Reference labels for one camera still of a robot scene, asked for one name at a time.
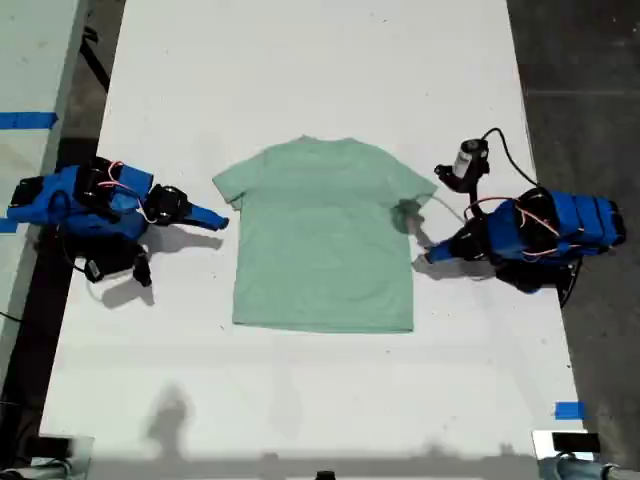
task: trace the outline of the t-shirt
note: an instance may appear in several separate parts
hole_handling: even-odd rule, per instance
[[[435,191],[389,153],[303,136],[213,179],[241,211],[233,322],[314,332],[413,330],[397,206]]]

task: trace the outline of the blue painter's tape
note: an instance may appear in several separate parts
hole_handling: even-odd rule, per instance
[[[49,130],[57,120],[55,112],[0,112],[0,130]]]
[[[0,234],[2,233],[16,233],[18,231],[18,224],[8,218],[0,218]]]
[[[556,402],[556,420],[584,420],[584,404]]]

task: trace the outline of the concrete floor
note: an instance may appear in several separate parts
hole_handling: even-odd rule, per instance
[[[585,262],[564,322],[579,397],[587,406],[586,426],[600,434],[605,460],[640,470],[640,381],[632,373],[640,362],[640,296],[634,284],[640,278],[634,242],[640,213],[633,208],[640,200],[640,171],[632,165],[640,126],[640,3],[508,4],[539,180],[549,188],[614,199],[630,232],[615,254]],[[95,51],[108,71],[123,8],[123,0],[94,0],[89,16],[88,25],[100,35]],[[104,102],[80,59],[63,129],[64,163],[95,151]],[[33,357],[24,358],[33,375]],[[44,379],[48,371],[43,368]],[[27,394],[30,387],[21,378],[8,379],[17,398],[41,404],[34,396],[42,396],[42,388]],[[46,383],[41,382],[45,390]]]

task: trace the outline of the white tabletop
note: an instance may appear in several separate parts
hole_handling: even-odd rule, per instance
[[[437,181],[496,125],[531,173],[503,0],[129,0],[99,154],[231,225],[153,229],[152,291],[74,275],[42,432],[95,437],[92,479],[501,479],[514,461],[535,478],[531,431],[580,426],[553,417],[576,399],[554,290],[453,265],[414,274],[412,334],[236,327],[241,220],[210,180],[306,134],[377,145]],[[492,147],[481,196],[521,194]],[[461,225],[443,204],[468,202],[437,196],[421,212],[433,240]]]

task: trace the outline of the red wire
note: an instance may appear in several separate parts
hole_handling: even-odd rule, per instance
[[[147,223],[156,223],[157,220],[149,220],[149,217],[147,217],[147,214],[144,211],[144,207],[142,206],[142,200],[140,200],[140,195],[138,195],[138,192],[136,192],[135,190],[133,190],[131,187],[127,187],[126,185],[116,181],[113,178],[113,175],[111,173],[111,169],[120,165],[124,165],[124,163],[122,162],[111,162],[111,165],[109,165],[109,169],[107,170],[107,174],[109,175],[109,178],[111,179],[111,181],[109,182],[99,182],[98,186],[99,187],[121,187],[124,188],[125,190],[128,190],[129,192],[133,193],[136,198],[138,199],[138,206],[140,207],[140,214],[144,217],[144,219],[147,221]]]
[[[560,236],[560,233],[555,228],[553,228],[551,225],[549,225],[548,222],[545,222],[544,220],[542,220],[537,215],[534,215],[533,213],[531,213],[529,210],[525,210],[524,208],[520,207],[518,205],[518,199],[517,198],[513,198],[513,197],[495,196],[495,197],[484,197],[484,198],[481,198],[479,200],[476,200],[475,202],[470,203],[467,208],[465,208],[465,210],[464,210],[464,219],[468,221],[467,212],[471,209],[471,207],[473,207],[474,205],[477,205],[479,203],[487,202],[489,200],[512,200],[513,202],[515,202],[516,210],[518,210],[522,214],[522,223],[520,224],[520,227],[524,226],[524,224],[526,222],[526,217],[530,217],[533,220],[535,220],[536,222],[538,222],[540,225],[542,225],[543,227],[548,229],[556,237]],[[550,249],[550,250],[545,250],[543,252],[527,252],[526,250],[523,250],[522,253],[524,253],[525,255],[529,255],[531,257],[542,257],[544,255],[550,255],[552,253],[555,253],[557,250],[558,250],[557,248],[553,248],[553,249]]]

